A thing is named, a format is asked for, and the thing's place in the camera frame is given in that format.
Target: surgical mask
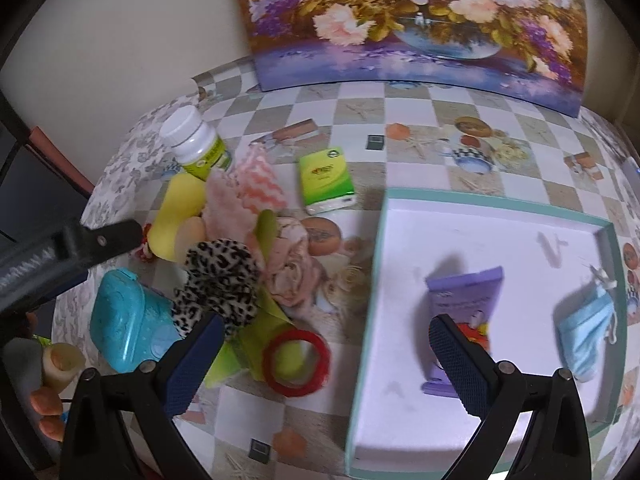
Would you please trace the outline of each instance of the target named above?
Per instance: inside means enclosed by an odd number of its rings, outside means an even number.
[[[616,282],[609,280],[602,270],[593,270],[596,286],[588,302],[557,326],[564,365],[580,382],[593,379],[598,344],[610,326],[609,343],[616,343],[618,318],[613,298],[607,292],[607,289],[615,288]]]

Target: purple snack package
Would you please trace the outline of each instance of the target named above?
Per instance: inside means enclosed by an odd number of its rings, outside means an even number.
[[[431,317],[449,314],[469,341],[489,351],[489,319],[498,301],[504,273],[502,267],[446,278],[427,278]],[[457,397],[449,378],[435,359],[422,392]]]

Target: red ring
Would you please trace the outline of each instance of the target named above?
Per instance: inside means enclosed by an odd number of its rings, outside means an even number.
[[[292,388],[279,383],[273,375],[273,356],[283,343],[288,341],[307,341],[318,352],[318,364],[314,370],[314,374],[309,381],[302,386]],[[331,362],[331,351],[327,346],[324,338],[309,330],[300,330],[299,328],[291,328],[277,335],[267,345],[262,354],[262,373],[264,380],[278,394],[285,397],[303,397],[322,388],[329,379],[329,364]]]

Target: white bottle cap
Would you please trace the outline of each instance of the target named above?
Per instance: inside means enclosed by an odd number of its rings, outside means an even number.
[[[175,148],[189,139],[202,124],[202,115],[193,105],[178,108],[160,126],[160,137],[166,146]]]

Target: blue gripper pad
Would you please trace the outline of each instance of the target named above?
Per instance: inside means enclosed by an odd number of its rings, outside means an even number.
[[[187,411],[224,341],[225,323],[209,312],[160,360],[155,387],[169,417]]]
[[[479,344],[467,340],[446,314],[431,319],[429,344],[466,412],[484,420],[497,395],[494,360]]]

